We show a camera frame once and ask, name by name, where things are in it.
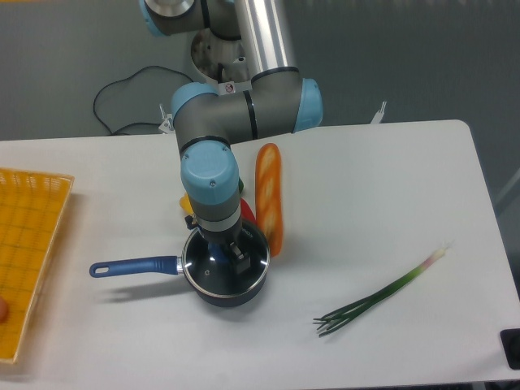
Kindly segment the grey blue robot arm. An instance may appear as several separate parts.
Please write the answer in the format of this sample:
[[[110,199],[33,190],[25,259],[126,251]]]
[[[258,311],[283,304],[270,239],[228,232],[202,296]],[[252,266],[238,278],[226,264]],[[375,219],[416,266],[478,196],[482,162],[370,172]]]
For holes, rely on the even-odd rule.
[[[318,84],[297,68],[281,1],[142,1],[140,8],[156,35],[211,28],[244,49],[250,89],[221,94],[192,82],[171,99],[180,177],[197,230],[211,244],[233,247],[242,221],[231,146],[319,126]]]

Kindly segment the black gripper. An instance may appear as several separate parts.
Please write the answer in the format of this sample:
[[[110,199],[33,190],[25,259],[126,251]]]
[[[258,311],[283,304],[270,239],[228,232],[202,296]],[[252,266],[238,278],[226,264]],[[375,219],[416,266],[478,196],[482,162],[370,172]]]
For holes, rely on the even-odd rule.
[[[230,262],[234,275],[242,276],[251,269],[250,253],[241,249],[237,244],[242,229],[240,216],[229,217],[219,221],[202,220],[199,223],[195,214],[184,217],[189,236],[184,243],[185,254],[202,254],[210,252],[212,245],[219,246],[221,250],[228,249]]]

